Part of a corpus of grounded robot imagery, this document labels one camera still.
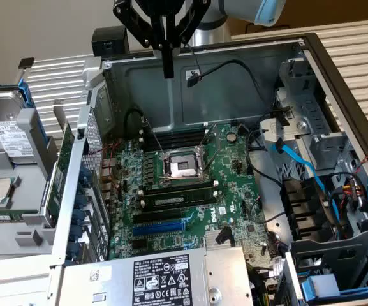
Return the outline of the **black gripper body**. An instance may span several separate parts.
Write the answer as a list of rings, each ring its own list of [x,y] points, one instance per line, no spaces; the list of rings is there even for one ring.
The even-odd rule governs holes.
[[[136,0],[136,3],[148,17],[176,15],[184,0]]]

